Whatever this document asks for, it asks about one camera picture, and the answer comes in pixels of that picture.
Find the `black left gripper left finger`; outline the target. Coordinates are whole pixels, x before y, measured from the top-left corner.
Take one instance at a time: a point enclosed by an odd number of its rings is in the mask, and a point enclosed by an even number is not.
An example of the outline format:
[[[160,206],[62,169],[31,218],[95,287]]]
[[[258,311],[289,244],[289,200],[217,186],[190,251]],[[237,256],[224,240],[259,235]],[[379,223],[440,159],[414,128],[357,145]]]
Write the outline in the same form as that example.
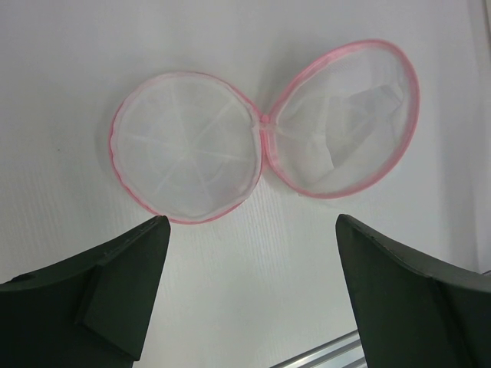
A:
[[[168,245],[156,216],[102,245],[1,285],[3,367],[132,367]]]

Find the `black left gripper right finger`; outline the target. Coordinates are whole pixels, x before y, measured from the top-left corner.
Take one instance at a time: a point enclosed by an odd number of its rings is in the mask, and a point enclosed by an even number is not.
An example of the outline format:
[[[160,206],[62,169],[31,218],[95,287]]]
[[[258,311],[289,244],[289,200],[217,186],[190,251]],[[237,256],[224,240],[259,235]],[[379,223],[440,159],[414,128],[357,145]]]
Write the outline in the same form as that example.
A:
[[[490,276],[403,245],[350,215],[338,252],[369,367],[488,367]]]

